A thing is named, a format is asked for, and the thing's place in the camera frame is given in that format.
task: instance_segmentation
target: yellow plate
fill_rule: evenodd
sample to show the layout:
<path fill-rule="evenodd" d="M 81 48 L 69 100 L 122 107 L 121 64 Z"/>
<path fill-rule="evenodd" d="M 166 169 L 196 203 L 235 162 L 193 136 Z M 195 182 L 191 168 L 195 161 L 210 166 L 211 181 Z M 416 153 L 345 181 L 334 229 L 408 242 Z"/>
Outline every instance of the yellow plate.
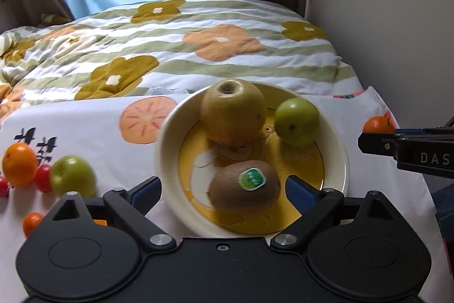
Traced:
<path fill-rule="evenodd" d="M 174 214 L 201 236 L 269 235 L 290 225 L 300 216 L 284 191 L 285 180 L 292 174 L 318 189 L 323 185 L 346 193 L 348 156 L 336 129 L 322 116 L 316 143 L 304 149 L 281 143 L 274 133 L 274 110 L 298 95 L 280 87 L 254 84 L 265 96 L 268 115 L 260 138 L 251 145 L 241 149 L 219 147 L 206 138 L 198 122 L 204 90 L 181 102 L 160 130 L 156 167 L 165 198 Z M 205 193 L 217 168 L 247 159 L 266 161 L 276 169 L 282 185 L 278 202 L 259 214 L 234 216 L 215 211 Z"/>

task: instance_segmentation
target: bed sheet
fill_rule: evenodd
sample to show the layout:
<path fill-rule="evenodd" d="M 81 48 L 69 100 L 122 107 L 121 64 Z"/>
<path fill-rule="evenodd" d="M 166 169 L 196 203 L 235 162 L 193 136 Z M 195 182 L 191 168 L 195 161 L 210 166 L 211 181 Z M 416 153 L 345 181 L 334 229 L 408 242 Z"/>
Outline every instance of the bed sheet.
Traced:
<path fill-rule="evenodd" d="M 222 78 L 300 94 L 361 90 L 325 32 L 273 3 L 167 0 L 122 5 L 0 36 L 0 117 L 42 103 L 191 93 Z"/>
<path fill-rule="evenodd" d="M 186 94 L 168 95 L 175 104 Z M 444 251 L 435 207 L 422 175 L 401 171 L 390 157 L 363 154 L 357 138 L 363 123 L 372 116 L 391 116 L 373 88 L 362 94 L 307 96 L 339 131 L 350 159 L 348 196 L 363 197 L 367 191 L 382 191 L 414 228 L 430 251 L 432 269 L 421 290 L 427 303 L 453 301 L 452 275 Z M 14 112 L 0 130 L 0 153 L 13 142 L 29 141 L 39 159 L 52 164 L 66 154 L 85 158 L 98 176 L 98 194 L 113 187 L 131 187 L 155 174 L 155 144 L 124 140 L 119 120 L 125 108 L 145 97 L 89 100 L 32 106 Z M 11 191 L 0 198 L 0 302 L 15 303 L 26 292 L 15 272 L 15 255 L 24 242 L 21 221 L 28 212 L 47 212 L 56 202 L 52 194 L 41 194 L 34 185 Z M 193 235 L 176 219 L 162 198 L 147 217 L 177 240 Z"/>

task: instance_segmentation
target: green label sticker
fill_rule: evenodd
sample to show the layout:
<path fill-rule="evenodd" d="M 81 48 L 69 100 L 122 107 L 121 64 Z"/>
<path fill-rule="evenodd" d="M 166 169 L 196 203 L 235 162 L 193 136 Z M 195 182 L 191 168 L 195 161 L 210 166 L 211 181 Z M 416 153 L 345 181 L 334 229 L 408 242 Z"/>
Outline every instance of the green label sticker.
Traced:
<path fill-rule="evenodd" d="M 265 185 L 266 177 L 258 168 L 249 168 L 238 176 L 238 183 L 244 190 L 256 190 Z"/>

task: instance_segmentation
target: brown flower pattern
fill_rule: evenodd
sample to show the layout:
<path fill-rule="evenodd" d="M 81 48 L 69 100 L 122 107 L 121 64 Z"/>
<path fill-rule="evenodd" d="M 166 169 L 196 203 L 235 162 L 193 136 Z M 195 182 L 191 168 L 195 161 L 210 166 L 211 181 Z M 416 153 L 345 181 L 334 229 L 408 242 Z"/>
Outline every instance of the brown flower pattern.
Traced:
<path fill-rule="evenodd" d="M 328 39 L 322 28 L 312 25 L 309 22 L 287 21 L 283 22 L 282 26 L 286 29 L 282 34 L 291 40 Z"/>
<path fill-rule="evenodd" d="M 80 37 L 72 37 L 68 40 L 69 44 L 77 43 L 80 40 Z"/>
<path fill-rule="evenodd" d="M 185 2 L 184 0 L 170 0 L 143 4 L 138 8 L 137 13 L 132 16 L 131 23 L 168 20 L 181 13 L 178 7 Z"/>
<path fill-rule="evenodd" d="M 20 41 L 19 43 L 13 43 L 9 49 L 3 53 L 3 60 L 5 62 L 19 62 L 26 55 L 28 49 L 35 45 L 34 39 L 28 39 Z"/>
<path fill-rule="evenodd" d="M 74 99 L 121 97 L 137 87 L 142 76 L 158 65 L 154 56 L 115 58 L 95 68 L 90 75 L 90 82 L 80 88 Z"/>

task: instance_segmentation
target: floral comforter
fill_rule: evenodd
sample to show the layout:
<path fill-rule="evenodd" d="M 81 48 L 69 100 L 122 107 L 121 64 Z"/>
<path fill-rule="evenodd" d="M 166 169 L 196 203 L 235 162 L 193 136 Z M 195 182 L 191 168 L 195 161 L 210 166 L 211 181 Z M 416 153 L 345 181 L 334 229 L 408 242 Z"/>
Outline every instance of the floral comforter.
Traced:
<path fill-rule="evenodd" d="M 325 32 L 273 3 L 167 0 L 0 36 L 0 120 L 21 106 L 194 92 L 222 78 L 361 90 Z"/>

